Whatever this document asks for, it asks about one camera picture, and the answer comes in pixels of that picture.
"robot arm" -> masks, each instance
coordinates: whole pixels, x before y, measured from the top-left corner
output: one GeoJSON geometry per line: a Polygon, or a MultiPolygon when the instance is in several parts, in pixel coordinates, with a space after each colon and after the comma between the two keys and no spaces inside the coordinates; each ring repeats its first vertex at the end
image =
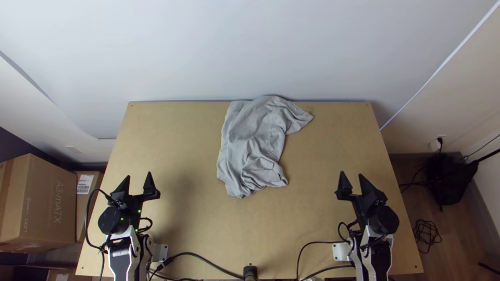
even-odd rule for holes
{"type": "Polygon", "coordinates": [[[106,248],[108,264],[115,281],[146,281],[147,264],[167,258],[168,246],[156,244],[153,238],[139,228],[142,204],[160,198],[151,172],[147,174],[143,194],[130,195],[130,176],[127,176],[114,192],[112,201],[98,220],[101,232],[108,235],[106,248]]]}
{"type": "Polygon", "coordinates": [[[350,231],[347,242],[334,243],[333,255],[337,261],[349,261],[356,269],[358,281],[387,281],[392,264],[393,234],[399,227],[399,218],[385,203],[384,192],[376,189],[359,174],[361,195],[352,194],[352,185],[342,171],[335,192],[338,200],[350,201],[356,213],[360,231],[350,231]]]}

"gray t-shirt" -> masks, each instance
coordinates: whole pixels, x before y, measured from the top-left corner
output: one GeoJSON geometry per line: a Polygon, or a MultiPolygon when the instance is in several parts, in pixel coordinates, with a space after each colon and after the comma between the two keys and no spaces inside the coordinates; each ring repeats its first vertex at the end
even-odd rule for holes
{"type": "Polygon", "coordinates": [[[217,159],[217,178],[226,183],[228,194],[243,198],[266,186],[286,186],[278,164],[285,135],[300,131],[312,119],[278,96],[229,104],[217,159]]]}

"black bag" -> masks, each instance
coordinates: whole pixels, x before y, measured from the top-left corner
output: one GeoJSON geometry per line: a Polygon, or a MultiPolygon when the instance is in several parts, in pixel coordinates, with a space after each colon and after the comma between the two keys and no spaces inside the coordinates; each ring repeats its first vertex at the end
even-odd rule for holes
{"type": "Polygon", "coordinates": [[[429,188],[442,211],[442,205],[460,202],[464,192],[478,170],[478,162],[458,162],[453,157],[439,154],[427,163],[429,188]]]}

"white backdrop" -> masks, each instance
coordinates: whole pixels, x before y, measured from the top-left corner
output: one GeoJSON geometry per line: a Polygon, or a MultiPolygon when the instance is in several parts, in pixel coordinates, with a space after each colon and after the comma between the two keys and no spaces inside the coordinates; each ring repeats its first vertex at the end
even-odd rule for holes
{"type": "Polygon", "coordinates": [[[370,100],[382,125],[493,3],[6,0],[0,50],[98,138],[131,100],[370,100]]]}

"mdf board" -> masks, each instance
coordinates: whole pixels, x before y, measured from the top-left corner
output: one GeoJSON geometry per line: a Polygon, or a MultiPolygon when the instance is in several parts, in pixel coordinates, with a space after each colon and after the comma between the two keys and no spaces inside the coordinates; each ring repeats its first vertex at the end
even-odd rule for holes
{"type": "MultiPolygon", "coordinates": [[[[358,173],[385,192],[400,219],[394,235],[390,274],[422,272],[405,206],[369,103],[297,103],[315,118],[287,136],[280,160],[290,184],[267,187],[243,199],[226,193],[216,178],[221,128],[228,102],[129,103],[101,188],[112,192],[131,176],[130,193],[142,193],[151,171],[161,198],[148,201],[142,214],[153,220],[148,231],[170,254],[198,253],[241,273],[252,263],[259,277],[295,278],[297,255],[310,241],[340,240],[337,225],[355,220],[348,201],[335,196],[340,171],[360,194],[358,173]]],[[[90,220],[90,241],[106,238],[97,219],[107,207],[99,195],[90,220]]],[[[77,274],[99,275],[101,254],[84,245],[77,274]]],[[[303,252],[300,276],[341,264],[331,246],[311,245],[303,252]]],[[[189,256],[161,271],[173,278],[227,279],[230,276],[189,256]]],[[[322,277],[354,276],[352,268],[322,277]]],[[[105,265],[104,276],[111,276],[105,265]]]]}

